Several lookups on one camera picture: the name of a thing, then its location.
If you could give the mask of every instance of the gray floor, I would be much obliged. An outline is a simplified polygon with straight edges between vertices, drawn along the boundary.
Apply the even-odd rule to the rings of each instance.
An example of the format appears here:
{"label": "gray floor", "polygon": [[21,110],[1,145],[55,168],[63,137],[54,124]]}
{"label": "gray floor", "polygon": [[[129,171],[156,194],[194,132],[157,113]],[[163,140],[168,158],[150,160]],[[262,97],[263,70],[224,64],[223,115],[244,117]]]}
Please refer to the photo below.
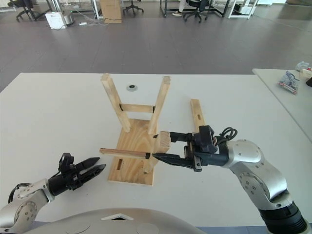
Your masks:
{"label": "gray floor", "polygon": [[15,12],[0,13],[0,91],[20,72],[251,74],[312,63],[310,7],[258,7],[249,20],[210,13],[198,24],[161,17],[157,2],[136,4],[144,14],[122,24],[59,31],[45,18],[18,23]]}

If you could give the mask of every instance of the wooden block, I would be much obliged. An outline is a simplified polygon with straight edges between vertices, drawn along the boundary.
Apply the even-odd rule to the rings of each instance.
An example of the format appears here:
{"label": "wooden block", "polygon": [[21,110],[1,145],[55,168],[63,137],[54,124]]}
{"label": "wooden block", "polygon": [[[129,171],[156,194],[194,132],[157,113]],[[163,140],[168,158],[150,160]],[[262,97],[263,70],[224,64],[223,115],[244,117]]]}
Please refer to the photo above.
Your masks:
{"label": "wooden block", "polygon": [[103,74],[101,82],[103,84],[103,87],[107,93],[109,100],[111,101],[113,109],[116,112],[116,115],[121,123],[123,130],[128,133],[131,129],[130,121],[127,116],[127,113],[123,112],[120,108],[121,100],[111,75],[109,73]]}
{"label": "wooden block", "polygon": [[145,159],[146,155],[149,154],[147,152],[141,152],[141,151],[104,149],[104,148],[101,148],[99,151],[102,154],[128,157],[128,158],[138,158],[138,159]]}
{"label": "wooden block", "polygon": [[[117,149],[150,152],[155,139],[153,135],[147,133],[149,121],[130,119],[130,124],[132,126],[130,132],[127,133],[123,129],[121,130]],[[114,157],[108,180],[152,186],[154,170],[144,173],[144,161],[145,159]]]}
{"label": "wooden block", "polygon": [[153,134],[153,132],[155,131],[155,126],[158,123],[159,115],[160,115],[162,106],[165,102],[165,98],[167,96],[169,86],[170,86],[170,77],[163,77],[160,90],[157,96],[156,104],[155,104],[155,110],[150,121],[150,126],[148,128],[148,134]]}
{"label": "wooden block", "polygon": [[148,173],[150,172],[158,163],[158,159],[153,157],[152,154],[153,153],[165,153],[170,149],[170,143],[171,143],[171,139],[170,139],[170,133],[169,132],[164,132],[161,131],[155,142],[154,145],[151,149],[151,156],[148,160],[145,160],[144,163],[144,173]]}
{"label": "wooden block", "polygon": [[199,127],[205,125],[205,119],[203,113],[201,112],[200,103],[198,99],[191,99],[191,109],[195,131],[198,133]]}
{"label": "wooden block", "polygon": [[121,108],[123,111],[130,111],[130,112],[145,112],[145,113],[154,112],[154,106],[149,106],[149,105],[122,104]]}

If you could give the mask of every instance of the round hole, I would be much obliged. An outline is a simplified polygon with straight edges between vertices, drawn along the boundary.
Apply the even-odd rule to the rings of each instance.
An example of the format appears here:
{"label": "round hole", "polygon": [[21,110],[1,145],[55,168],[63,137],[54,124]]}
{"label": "round hole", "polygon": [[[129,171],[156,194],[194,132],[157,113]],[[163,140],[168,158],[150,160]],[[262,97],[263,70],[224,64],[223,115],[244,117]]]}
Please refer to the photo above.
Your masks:
{"label": "round hole", "polygon": [[127,90],[130,92],[133,92],[133,91],[137,90],[137,86],[134,84],[130,84],[127,86]]}

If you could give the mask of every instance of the shoe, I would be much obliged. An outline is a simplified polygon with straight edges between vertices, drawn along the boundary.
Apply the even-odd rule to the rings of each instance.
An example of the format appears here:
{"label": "shoe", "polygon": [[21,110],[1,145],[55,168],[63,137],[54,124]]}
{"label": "shoe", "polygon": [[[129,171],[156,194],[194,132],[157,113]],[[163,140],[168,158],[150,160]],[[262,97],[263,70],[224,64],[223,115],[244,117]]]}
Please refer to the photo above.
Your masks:
{"label": "shoe", "polygon": [[182,16],[182,12],[176,11],[172,13],[174,16]]}

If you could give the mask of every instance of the white table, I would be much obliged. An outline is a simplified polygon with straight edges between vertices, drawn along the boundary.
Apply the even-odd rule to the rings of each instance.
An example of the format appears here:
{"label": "white table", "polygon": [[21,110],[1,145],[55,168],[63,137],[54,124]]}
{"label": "white table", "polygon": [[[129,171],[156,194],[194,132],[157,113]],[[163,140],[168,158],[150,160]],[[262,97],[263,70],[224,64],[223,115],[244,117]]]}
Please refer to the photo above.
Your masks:
{"label": "white table", "polygon": [[[298,87],[298,94],[293,95],[288,90],[278,85],[278,81],[287,70],[276,69],[253,69],[253,73],[266,84],[268,89],[274,94],[287,112],[293,117],[302,131],[312,142],[312,88],[301,80]],[[300,79],[298,71],[289,70]]]}
{"label": "white table", "polygon": [[[75,162],[100,156],[107,169],[80,189],[56,197],[40,211],[38,221],[100,208],[141,207],[173,214],[195,226],[264,225],[227,169],[208,166],[195,173],[160,162],[153,187],[108,182],[112,157],[100,154],[99,148],[114,148],[121,126],[100,77],[21,73],[0,93],[1,206],[17,183],[50,177],[62,153],[70,152]],[[162,75],[112,77],[122,101],[152,105],[162,79]],[[256,75],[171,78],[159,130],[192,132],[190,99],[200,99],[206,123],[217,134],[232,126],[238,130],[236,139],[259,145],[267,160],[284,174],[296,204],[311,222],[312,144],[263,82]],[[128,92],[129,84],[136,84],[138,90]],[[130,117],[149,119],[150,114]],[[172,144],[169,153],[183,155],[183,144]]]}

